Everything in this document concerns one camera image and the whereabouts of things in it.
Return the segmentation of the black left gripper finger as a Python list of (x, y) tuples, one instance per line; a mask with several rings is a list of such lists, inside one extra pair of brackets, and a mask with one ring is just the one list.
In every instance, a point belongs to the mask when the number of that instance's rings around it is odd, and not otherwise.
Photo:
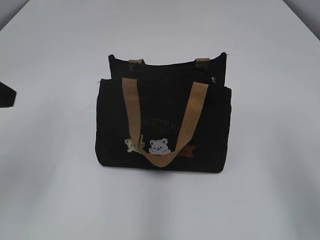
[(17, 92), (0, 82), (0, 108), (11, 108), (15, 104)]

